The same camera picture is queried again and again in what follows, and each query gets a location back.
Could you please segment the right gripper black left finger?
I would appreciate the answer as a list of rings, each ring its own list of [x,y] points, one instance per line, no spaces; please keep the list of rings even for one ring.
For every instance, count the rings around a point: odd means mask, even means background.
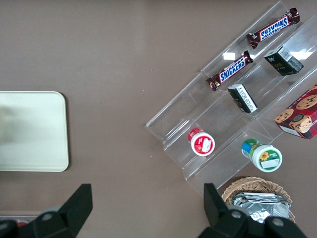
[[[19,238],[75,238],[93,208],[92,186],[82,184],[56,211],[42,213],[18,229]]]

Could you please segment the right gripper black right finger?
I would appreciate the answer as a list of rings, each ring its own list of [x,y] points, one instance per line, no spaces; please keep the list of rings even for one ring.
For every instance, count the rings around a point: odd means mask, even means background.
[[[264,225],[244,212],[229,209],[213,183],[204,184],[204,210],[209,222],[200,238],[265,238]]]

